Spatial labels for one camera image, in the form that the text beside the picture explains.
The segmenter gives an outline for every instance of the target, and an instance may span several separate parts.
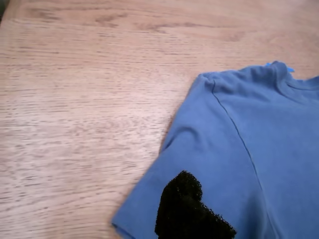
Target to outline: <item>black patch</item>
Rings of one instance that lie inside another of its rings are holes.
[[[200,200],[200,182],[180,172],[163,190],[155,233],[159,239],[233,239],[236,231]]]

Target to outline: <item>seam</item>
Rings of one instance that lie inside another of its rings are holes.
[[[244,147],[245,147],[245,150],[246,150],[246,152],[247,152],[247,154],[248,154],[248,156],[249,156],[250,162],[251,162],[252,165],[253,165],[254,173],[255,173],[255,175],[256,175],[256,178],[257,178],[259,187],[260,187],[260,189],[261,189],[262,197],[263,197],[263,199],[264,199],[264,203],[265,203],[265,206],[266,206],[267,219],[268,219],[268,221],[269,221],[269,223],[270,223],[271,229],[273,230],[274,236],[277,238],[277,234],[276,234],[276,231],[275,231],[275,229],[274,229],[274,225],[273,225],[273,223],[272,223],[272,221],[270,220],[270,217],[269,217],[269,212],[268,212],[268,207],[267,207],[267,201],[266,201],[265,194],[264,194],[264,189],[263,189],[263,186],[262,186],[262,184],[261,184],[261,181],[260,181],[260,179],[259,179],[259,177],[258,177],[257,169],[256,169],[256,166],[255,166],[254,160],[253,160],[253,158],[252,158],[252,156],[251,156],[251,154],[250,154],[250,152],[249,152],[249,150],[248,150],[248,148],[247,148],[247,146],[246,146],[246,144],[245,144],[244,139],[242,138],[242,136],[241,136],[240,133],[239,133],[239,130],[238,130],[238,128],[237,128],[237,125],[235,124],[235,121],[234,121],[233,118],[229,115],[227,109],[222,105],[222,103],[220,102],[219,98],[214,94],[214,89],[215,89],[215,86],[216,86],[216,82],[215,82],[215,80],[213,80],[213,81],[214,81],[214,84],[213,84],[211,93],[212,93],[212,95],[216,98],[216,100],[217,100],[217,102],[219,103],[219,105],[224,109],[224,111],[226,112],[226,114],[227,114],[227,116],[229,117],[229,119],[232,121],[232,123],[233,123],[233,125],[234,125],[234,127],[235,127],[235,129],[236,129],[236,132],[237,132],[237,134],[238,134],[238,136],[239,136],[241,142],[243,143],[243,145],[244,145]]]

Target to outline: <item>wooden surface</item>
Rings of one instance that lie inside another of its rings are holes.
[[[197,74],[319,74],[317,0],[11,0],[0,26],[0,238],[112,239]]]

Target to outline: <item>t-shirt sleeve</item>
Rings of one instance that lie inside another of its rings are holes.
[[[259,229],[267,227],[262,193],[247,150],[235,122],[214,95],[214,78],[219,74],[197,77],[158,158],[116,212],[112,223],[123,238],[158,238],[154,230],[162,191],[183,170],[200,181],[202,202],[221,214],[238,236],[249,238],[256,224]]]

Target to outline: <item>t-shirt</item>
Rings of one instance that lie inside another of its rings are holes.
[[[295,80],[281,62],[200,74],[117,232],[157,239],[162,191],[182,170],[236,239],[319,238],[319,76]]]

